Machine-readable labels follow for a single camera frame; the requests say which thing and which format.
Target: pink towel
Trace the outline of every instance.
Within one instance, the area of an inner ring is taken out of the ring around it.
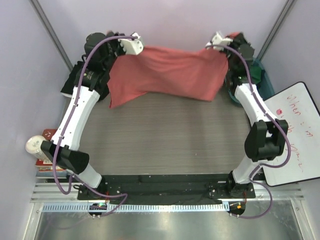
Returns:
[[[108,87],[110,108],[148,92],[212,101],[224,82],[228,61],[212,48],[198,52],[145,46],[139,55],[118,57]]]

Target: stack of books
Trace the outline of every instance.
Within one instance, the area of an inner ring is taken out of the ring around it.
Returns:
[[[48,141],[51,140],[53,135],[56,133],[57,129],[45,129],[42,133],[42,136]],[[37,159],[35,166],[37,167],[36,177],[38,179],[53,179],[54,172],[52,167],[52,162],[50,160],[40,160]],[[67,177],[68,172],[65,169],[62,169],[58,166],[55,167],[56,176],[59,179],[64,179]]]

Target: red book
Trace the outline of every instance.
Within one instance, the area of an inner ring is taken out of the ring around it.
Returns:
[[[45,130],[43,130],[42,136],[46,140],[50,141],[51,138],[55,135],[56,131],[57,131],[57,129],[45,129]],[[47,170],[51,169],[51,171],[52,171],[52,162],[50,160],[37,159],[35,166],[38,168],[46,168]]]

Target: gray floor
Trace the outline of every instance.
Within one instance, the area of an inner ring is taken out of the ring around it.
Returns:
[[[148,93],[109,103],[94,106],[80,142],[101,174],[229,173],[245,154],[245,112],[225,88],[213,102]]]
[[[245,214],[264,211],[268,201],[248,202]],[[276,201],[256,220],[226,212],[115,213],[85,219],[88,213],[43,213],[36,240],[302,240],[290,201]]]

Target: whiteboard black frame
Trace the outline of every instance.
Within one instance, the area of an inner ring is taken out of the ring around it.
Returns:
[[[307,91],[307,93],[308,93],[308,95],[309,95],[309,97],[310,97],[310,99],[311,99],[311,101],[312,101],[312,103],[313,103],[316,111],[318,112],[318,115],[319,115],[319,118],[320,118],[320,111],[319,111],[319,109],[318,109],[318,107],[317,107],[317,105],[316,105],[316,103],[315,103],[314,98],[312,97],[312,95],[311,95],[311,93],[310,93],[310,91],[309,91],[309,88],[307,87],[307,85],[306,85],[306,83],[305,83],[304,81],[298,81],[298,82],[292,84],[291,86],[288,86],[287,88],[285,88],[285,89],[281,90],[280,92],[276,93],[275,95],[273,95],[273,96],[265,99],[264,101],[267,101],[267,100],[273,98],[274,96],[276,96],[276,95],[284,92],[285,90],[293,87],[294,85],[297,85],[297,84],[300,84],[300,83],[302,83],[302,84],[305,86],[305,89],[306,89],[306,91]],[[263,175],[264,175],[264,178],[265,178],[265,183],[266,183],[269,187],[278,187],[278,186],[283,186],[283,185],[288,185],[288,184],[297,184],[297,183],[301,183],[301,182],[305,182],[305,181],[320,179],[320,176],[319,176],[319,177],[308,178],[308,179],[304,179],[304,180],[300,180],[300,181],[287,182],[287,183],[278,184],[278,185],[269,185],[269,184],[268,184],[268,180],[267,180],[267,178],[266,178],[266,174],[265,174],[264,168],[262,168],[261,170],[262,170]]]

